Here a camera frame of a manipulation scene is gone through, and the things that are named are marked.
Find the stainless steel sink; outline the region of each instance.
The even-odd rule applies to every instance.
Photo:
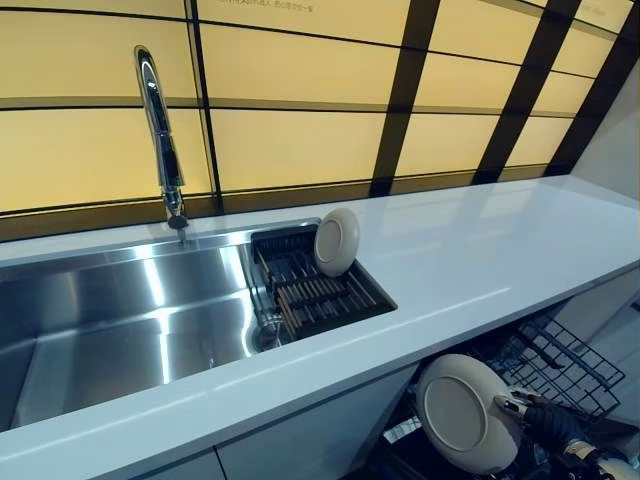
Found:
[[[317,222],[0,267],[0,431],[259,353],[251,237]]]

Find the white plate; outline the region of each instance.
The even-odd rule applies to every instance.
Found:
[[[347,208],[332,210],[316,232],[316,265],[330,277],[342,275],[355,260],[359,244],[360,227],[354,213]]]
[[[489,475],[515,459],[522,432],[494,403],[496,395],[511,397],[493,370],[466,355],[438,357],[422,373],[420,421],[435,448],[458,468]]]

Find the countertop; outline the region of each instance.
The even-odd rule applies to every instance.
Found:
[[[640,263],[637,203],[571,176],[192,221],[210,232],[351,208],[394,312],[0,434],[0,478],[122,478],[228,441]],[[158,240],[161,225],[0,245],[34,254]]]

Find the dishwasher rack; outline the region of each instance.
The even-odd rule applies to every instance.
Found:
[[[515,331],[508,329],[497,351],[482,346],[491,338],[489,333],[484,340],[473,341],[469,353],[508,385],[535,390],[584,420],[596,422],[620,404],[612,389],[625,375],[556,322],[551,312],[557,309],[554,306],[532,314]]]

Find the faucet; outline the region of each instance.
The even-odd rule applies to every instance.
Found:
[[[156,150],[158,163],[158,181],[162,188],[162,198],[167,210],[169,227],[178,230],[183,238],[187,217],[184,213],[184,202],[180,186],[184,185],[176,147],[171,137],[171,127],[167,115],[167,106],[162,96],[157,69],[149,50],[143,45],[133,49],[138,74],[138,86],[149,121],[149,129]]]

